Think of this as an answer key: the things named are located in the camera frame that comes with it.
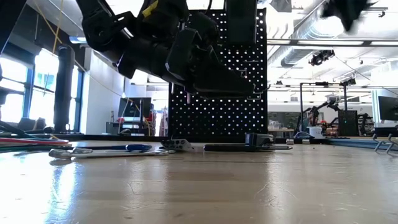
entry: ceiling duct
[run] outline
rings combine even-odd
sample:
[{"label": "ceiling duct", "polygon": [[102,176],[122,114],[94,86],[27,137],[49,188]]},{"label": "ceiling duct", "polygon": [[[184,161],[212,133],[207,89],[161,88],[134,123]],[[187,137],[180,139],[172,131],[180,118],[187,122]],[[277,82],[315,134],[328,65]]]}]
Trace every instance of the ceiling duct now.
[{"label": "ceiling duct", "polygon": [[[293,33],[291,39],[332,39],[343,32],[340,21],[335,17],[320,19],[321,10],[317,9],[309,15],[305,22]],[[295,49],[282,46],[268,59],[268,66],[293,67],[313,49]]]}]

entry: blue object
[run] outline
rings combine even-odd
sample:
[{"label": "blue object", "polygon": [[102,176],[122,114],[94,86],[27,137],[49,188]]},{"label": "blue object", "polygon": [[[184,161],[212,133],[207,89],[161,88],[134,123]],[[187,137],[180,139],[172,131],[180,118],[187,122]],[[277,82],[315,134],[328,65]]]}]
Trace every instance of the blue object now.
[{"label": "blue object", "polygon": [[147,152],[152,149],[151,145],[144,145],[144,144],[131,144],[126,146],[126,150],[129,152]]}]

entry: black pegboard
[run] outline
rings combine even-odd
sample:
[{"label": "black pegboard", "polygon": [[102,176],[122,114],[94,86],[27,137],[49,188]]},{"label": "black pegboard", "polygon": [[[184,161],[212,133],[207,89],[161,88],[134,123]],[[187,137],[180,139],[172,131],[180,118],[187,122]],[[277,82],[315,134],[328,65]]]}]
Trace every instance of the black pegboard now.
[{"label": "black pegboard", "polygon": [[243,138],[244,133],[267,132],[267,45],[266,9],[257,12],[256,45],[227,45],[226,13],[222,10],[208,14],[218,23],[220,39],[215,49],[221,63],[231,70],[238,70],[249,82],[256,84],[255,92],[248,99],[205,100],[187,94],[180,86],[169,91],[169,137],[205,137],[212,142],[220,138]]}]

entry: robot arm in background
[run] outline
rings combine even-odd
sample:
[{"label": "robot arm in background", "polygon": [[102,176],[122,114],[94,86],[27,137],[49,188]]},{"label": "robot arm in background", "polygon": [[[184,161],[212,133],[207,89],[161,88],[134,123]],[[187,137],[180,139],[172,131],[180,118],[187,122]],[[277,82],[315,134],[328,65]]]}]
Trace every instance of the robot arm in background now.
[{"label": "robot arm in background", "polygon": [[105,0],[76,0],[88,45],[132,78],[136,69],[204,98],[247,97],[254,85],[220,64],[218,29],[204,13],[191,16],[186,0],[158,0],[139,16],[114,15]]}]

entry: black robotic arm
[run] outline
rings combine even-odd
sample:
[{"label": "black robotic arm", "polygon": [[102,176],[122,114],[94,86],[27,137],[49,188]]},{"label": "black robotic arm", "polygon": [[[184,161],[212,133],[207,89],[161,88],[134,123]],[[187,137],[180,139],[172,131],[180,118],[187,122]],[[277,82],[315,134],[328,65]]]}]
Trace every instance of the black robotic arm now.
[{"label": "black robotic arm", "polygon": [[254,85],[220,64],[213,46],[214,21],[201,12],[191,16],[186,0],[145,1],[137,17],[114,15],[105,0],[76,0],[83,14],[88,45],[132,78],[136,69],[184,86],[204,98],[247,97]]}]

